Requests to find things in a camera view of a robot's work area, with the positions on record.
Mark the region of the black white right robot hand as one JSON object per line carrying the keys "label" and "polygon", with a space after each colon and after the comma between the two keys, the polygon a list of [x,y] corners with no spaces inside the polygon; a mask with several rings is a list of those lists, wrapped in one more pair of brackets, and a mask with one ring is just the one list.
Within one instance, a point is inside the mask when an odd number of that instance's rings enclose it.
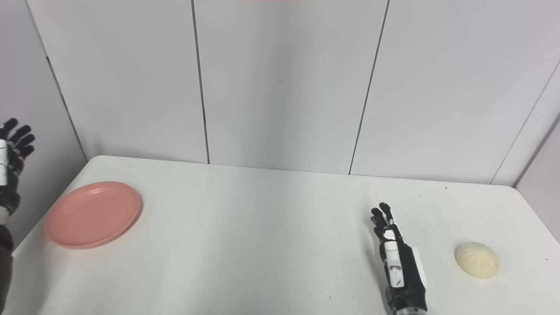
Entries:
{"label": "black white right robot hand", "polygon": [[426,315],[426,287],[414,250],[403,239],[391,207],[381,202],[371,209],[387,288],[385,298],[392,315]]}

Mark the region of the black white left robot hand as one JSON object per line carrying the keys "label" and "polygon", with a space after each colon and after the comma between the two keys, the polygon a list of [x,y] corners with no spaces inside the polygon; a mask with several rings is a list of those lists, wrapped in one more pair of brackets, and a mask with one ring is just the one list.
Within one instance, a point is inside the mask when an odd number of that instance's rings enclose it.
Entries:
{"label": "black white left robot hand", "polygon": [[0,206],[1,215],[10,217],[19,208],[19,178],[26,159],[35,151],[35,136],[28,125],[10,118],[0,128]]}

